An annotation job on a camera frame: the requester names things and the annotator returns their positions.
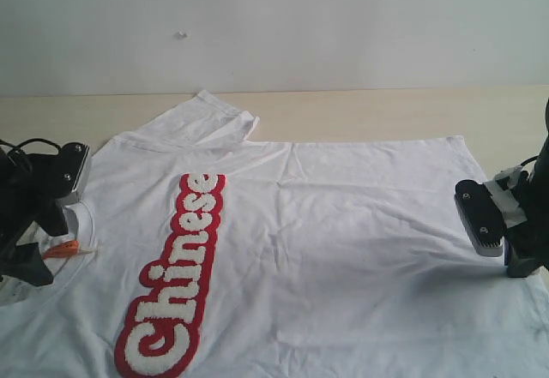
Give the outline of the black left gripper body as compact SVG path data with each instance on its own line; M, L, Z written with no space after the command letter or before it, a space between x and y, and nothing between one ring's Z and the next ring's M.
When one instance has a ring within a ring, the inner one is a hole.
M32 143L1 141L1 254L16 246L28 227L36 223L40 207L55 200L48 192L47 179L62 147L54 141L40 140L40 144L57 152L29 154L24 147Z

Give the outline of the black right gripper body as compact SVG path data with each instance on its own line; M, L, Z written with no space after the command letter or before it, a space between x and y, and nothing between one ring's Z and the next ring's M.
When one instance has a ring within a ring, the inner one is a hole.
M530 189L526 171L520 172L517 185L510 191L526 220L504 231L505 251L506 242L510 242L523 254L533 256L537 267L547 267L548 209L537 204L537 194Z

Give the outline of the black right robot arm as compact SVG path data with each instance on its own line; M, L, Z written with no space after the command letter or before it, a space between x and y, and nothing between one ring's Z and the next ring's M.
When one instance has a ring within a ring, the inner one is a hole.
M540 153L521 166L532 161L531 173L522 173L512 190L527 220L505 233L505 265L510 278L526 278L540 267L548 268L548 138Z

